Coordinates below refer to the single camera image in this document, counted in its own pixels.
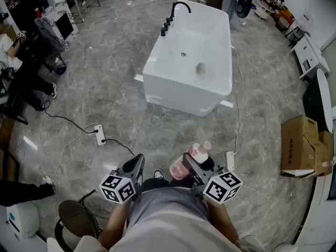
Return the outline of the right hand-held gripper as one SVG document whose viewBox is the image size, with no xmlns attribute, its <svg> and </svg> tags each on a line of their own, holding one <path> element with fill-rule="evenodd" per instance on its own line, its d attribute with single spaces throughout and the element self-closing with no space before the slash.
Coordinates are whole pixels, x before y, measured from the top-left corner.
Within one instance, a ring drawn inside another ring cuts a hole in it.
<svg viewBox="0 0 336 252">
<path fill-rule="evenodd" d="M 243 185 L 233 171 L 223 172 L 223 166 L 211 156 L 204 162 L 204 170 L 188 153 L 183 154 L 182 163 L 194 179 L 191 193 L 195 197 L 207 196 L 216 203 L 224 203 L 233 198 Z"/>
</svg>

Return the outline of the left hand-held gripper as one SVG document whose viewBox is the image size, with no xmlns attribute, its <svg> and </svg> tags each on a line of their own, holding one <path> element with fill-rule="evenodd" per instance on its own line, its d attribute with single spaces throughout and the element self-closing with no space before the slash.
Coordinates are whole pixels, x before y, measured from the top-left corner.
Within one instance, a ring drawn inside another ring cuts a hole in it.
<svg viewBox="0 0 336 252">
<path fill-rule="evenodd" d="M 105 199 L 113 203 L 135 201 L 142 194 L 139 179 L 142 178 L 145 157 L 138 154 L 123 160 L 116 169 L 105 175 L 99 188 Z"/>
</svg>

